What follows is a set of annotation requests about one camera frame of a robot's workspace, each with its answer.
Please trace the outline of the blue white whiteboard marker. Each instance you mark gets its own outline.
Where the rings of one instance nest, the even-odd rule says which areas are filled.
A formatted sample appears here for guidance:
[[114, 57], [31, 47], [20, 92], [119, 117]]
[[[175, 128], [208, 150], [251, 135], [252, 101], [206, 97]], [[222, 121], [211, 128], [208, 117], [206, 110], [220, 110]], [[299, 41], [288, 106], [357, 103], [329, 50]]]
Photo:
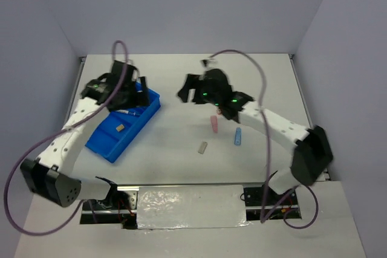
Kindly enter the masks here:
[[126, 115], [135, 116], [135, 117], [141, 116], [141, 114], [138, 113], [138, 112], [132, 112], [132, 111], [128, 111], [128, 110], [117, 110], [116, 112], [117, 112], [117, 113], [121, 113], [121, 114], [126, 114]]

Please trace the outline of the small tan eraser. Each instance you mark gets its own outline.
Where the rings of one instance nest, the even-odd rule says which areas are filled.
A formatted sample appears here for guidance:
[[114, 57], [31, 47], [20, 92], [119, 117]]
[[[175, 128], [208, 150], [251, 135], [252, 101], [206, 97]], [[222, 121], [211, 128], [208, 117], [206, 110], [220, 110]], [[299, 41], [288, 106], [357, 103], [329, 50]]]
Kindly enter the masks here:
[[125, 126], [123, 124], [120, 124], [116, 127], [116, 130], [117, 132], [121, 132], [122, 130], [124, 130]]

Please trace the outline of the grey eraser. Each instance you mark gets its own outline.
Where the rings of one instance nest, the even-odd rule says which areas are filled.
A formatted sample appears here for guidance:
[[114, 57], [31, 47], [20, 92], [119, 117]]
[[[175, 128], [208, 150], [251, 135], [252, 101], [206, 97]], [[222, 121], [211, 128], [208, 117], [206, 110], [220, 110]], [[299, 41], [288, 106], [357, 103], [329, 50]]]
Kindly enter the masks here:
[[203, 154], [203, 153], [205, 152], [206, 148], [207, 148], [207, 145], [208, 145], [208, 143], [205, 142], [205, 141], [203, 141], [203, 142], [200, 144], [200, 147], [199, 147], [199, 149], [198, 149], [198, 153], [199, 153], [199, 154]]

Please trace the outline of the light blue correction tape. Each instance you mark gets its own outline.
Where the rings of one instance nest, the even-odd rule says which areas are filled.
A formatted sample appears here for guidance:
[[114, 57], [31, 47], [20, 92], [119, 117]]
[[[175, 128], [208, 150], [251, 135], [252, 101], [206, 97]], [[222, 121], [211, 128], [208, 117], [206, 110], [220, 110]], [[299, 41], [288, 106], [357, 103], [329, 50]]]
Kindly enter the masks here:
[[236, 146], [241, 145], [241, 135], [242, 135], [241, 128], [240, 127], [236, 128], [235, 137], [234, 137], [234, 145], [236, 145]]

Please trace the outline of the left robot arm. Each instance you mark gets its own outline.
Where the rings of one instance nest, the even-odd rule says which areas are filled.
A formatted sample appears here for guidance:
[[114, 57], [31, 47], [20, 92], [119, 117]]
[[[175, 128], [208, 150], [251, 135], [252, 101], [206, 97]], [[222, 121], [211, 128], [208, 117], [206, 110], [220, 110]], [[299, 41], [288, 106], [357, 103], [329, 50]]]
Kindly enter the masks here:
[[131, 63], [114, 61], [111, 71], [89, 81], [73, 114], [35, 160], [24, 159], [20, 170], [32, 193], [61, 207], [78, 199], [94, 199], [103, 208], [117, 205], [117, 184], [100, 176], [94, 179], [71, 174], [79, 154], [100, 123], [112, 111], [149, 105], [145, 77]]

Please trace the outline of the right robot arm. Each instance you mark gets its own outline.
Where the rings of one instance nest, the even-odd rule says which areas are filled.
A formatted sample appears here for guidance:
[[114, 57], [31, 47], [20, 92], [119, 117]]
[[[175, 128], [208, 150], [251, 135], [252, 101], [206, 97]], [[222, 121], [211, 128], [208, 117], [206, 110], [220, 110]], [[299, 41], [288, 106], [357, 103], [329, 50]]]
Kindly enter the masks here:
[[212, 104], [221, 115], [241, 125], [250, 127], [274, 141], [291, 154], [290, 165], [266, 179], [263, 198], [277, 204], [287, 190], [298, 185], [312, 186], [333, 161], [333, 153], [325, 130], [294, 123], [260, 105], [252, 96], [236, 91], [224, 71], [209, 66], [203, 60], [202, 74], [187, 74], [177, 97], [184, 103]]

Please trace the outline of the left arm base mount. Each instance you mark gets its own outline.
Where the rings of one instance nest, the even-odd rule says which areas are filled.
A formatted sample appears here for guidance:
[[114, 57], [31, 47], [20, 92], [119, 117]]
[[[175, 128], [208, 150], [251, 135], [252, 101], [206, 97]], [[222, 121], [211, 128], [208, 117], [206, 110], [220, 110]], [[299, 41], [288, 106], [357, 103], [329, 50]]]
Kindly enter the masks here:
[[82, 206], [80, 225], [118, 225], [122, 229], [136, 230], [138, 190], [121, 190], [112, 204], [95, 199]]

